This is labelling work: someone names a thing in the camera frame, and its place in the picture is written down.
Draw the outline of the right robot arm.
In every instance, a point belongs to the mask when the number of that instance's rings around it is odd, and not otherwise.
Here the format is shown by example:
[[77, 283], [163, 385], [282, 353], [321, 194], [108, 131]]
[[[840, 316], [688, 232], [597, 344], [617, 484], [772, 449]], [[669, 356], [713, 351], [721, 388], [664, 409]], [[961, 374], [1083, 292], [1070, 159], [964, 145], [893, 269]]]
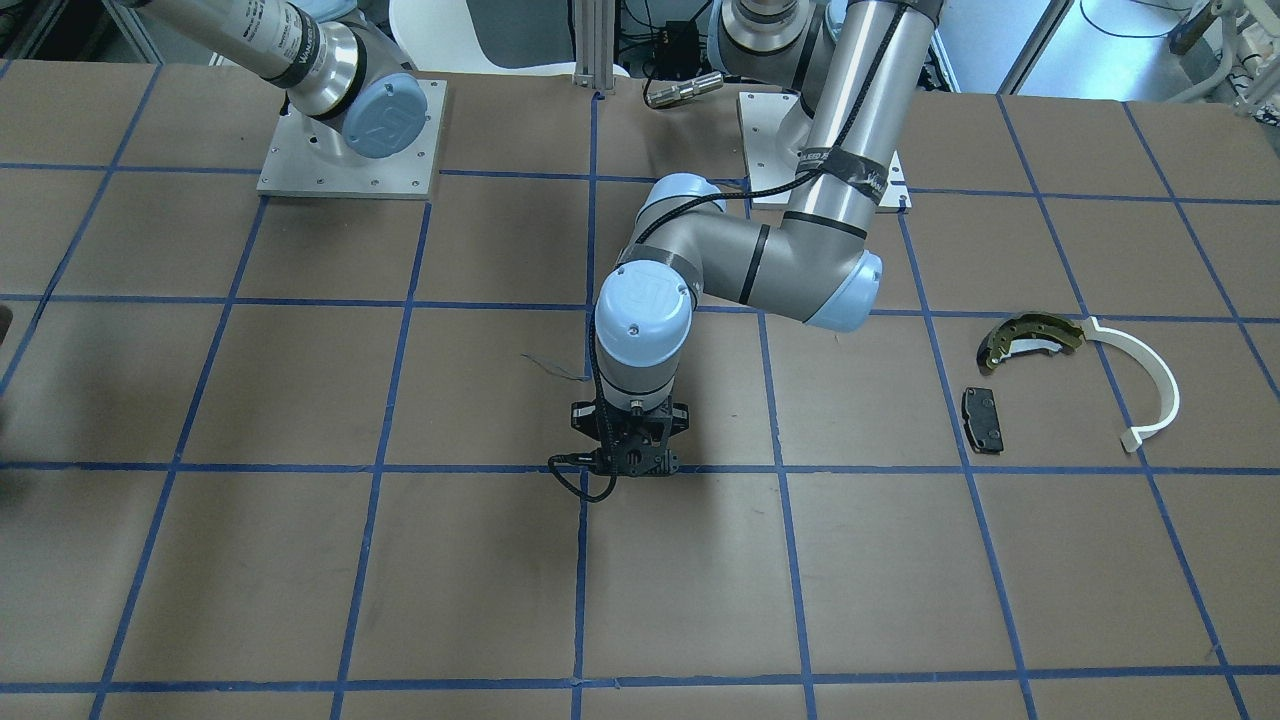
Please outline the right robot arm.
[[407, 149], [428, 122], [408, 55], [356, 1], [128, 1], [283, 88], [365, 158]]

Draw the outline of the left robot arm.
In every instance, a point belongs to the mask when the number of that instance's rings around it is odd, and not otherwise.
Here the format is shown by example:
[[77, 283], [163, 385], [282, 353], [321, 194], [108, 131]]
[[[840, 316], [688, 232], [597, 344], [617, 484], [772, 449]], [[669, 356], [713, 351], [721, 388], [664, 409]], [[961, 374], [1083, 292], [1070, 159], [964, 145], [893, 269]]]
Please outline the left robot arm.
[[680, 354], [707, 295], [837, 333], [855, 331], [878, 293], [867, 249], [890, 161], [938, 27], [941, 1], [716, 1], [708, 53], [719, 70], [797, 96], [800, 128], [783, 137], [788, 183], [769, 225], [727, 213], [732, 193], [676, 173], [659, 179], [603, 281], [591, 314], [595, 396], [573, 429], [598, 446], [548, 466], [611, 479], [677, 470], [672, 436], [689, 410], [672, 400]]

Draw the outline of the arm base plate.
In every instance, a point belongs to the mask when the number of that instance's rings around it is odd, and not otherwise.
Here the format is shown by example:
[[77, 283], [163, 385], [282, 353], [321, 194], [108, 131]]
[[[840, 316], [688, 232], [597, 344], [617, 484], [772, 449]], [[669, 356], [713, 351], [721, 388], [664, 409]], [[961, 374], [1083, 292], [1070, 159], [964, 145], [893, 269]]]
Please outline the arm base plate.
[[913, 206], [897, 154], [887, 167], [849, 151], [809, 147], [804, 142], [812, 118], [800, 108], [796, 94], [739, 94], [739, 119], [749, 188], [778, 188], [794, 179], [797, 165], [826, 168], [852, 183], [863, 193], [878, 197], [878, 213], [901, 213]]
[[419, 86], [428, 100], [422, 132], [407, 149], [381, 159], [358, 155], [338, 132], [291, 109], [276, 123], [257, 192], [288, 199], [429, 200], [448, 82], [426, 78]]

